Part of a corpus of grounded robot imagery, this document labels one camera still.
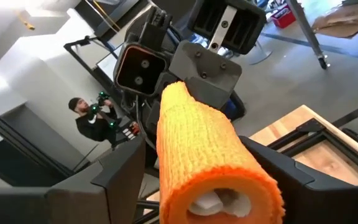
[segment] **wooden board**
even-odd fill
[[[325,119],[303,105],[266,128],[258,131],[250,138],[266,146],[293,131],[296,127],[311,118],[317,119],[326,127],[328,125]],[[344,134],[332,125],[327,128],[337,136]],[[351,142],[348,144],[353,144],[353,147],[358,147],[358,143],[354,144],[354,142]],[[358,185],[358,167],[327,141],[323,141],[305,152],[296,155],[294,159],[325,174],[350,184]]]

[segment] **man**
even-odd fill
[[[110,112],[106,113],[106,115],[112,119],[117,119],[117,114],[111,101],[105,100],[104,105],[110,108]],[[84,99],[78,97],[72,98],[68,102],[68,107],[80,116],[75,121],[78,130],[83,136],[99,142],[107,139],[111,143],[111,147],[116,146],[116,128],[110,127],[100,114],[90,117],[88,114],[90,106]]]

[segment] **orange knit fabric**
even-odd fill
[[[277,183],[242,145],[230,121],[199,103],[183,82],[163,92],[157,128],[162,224],[281,224],[283,200]],[[189,206],[216,188],[247,194],[244,218],[226,213],[194,215]]]

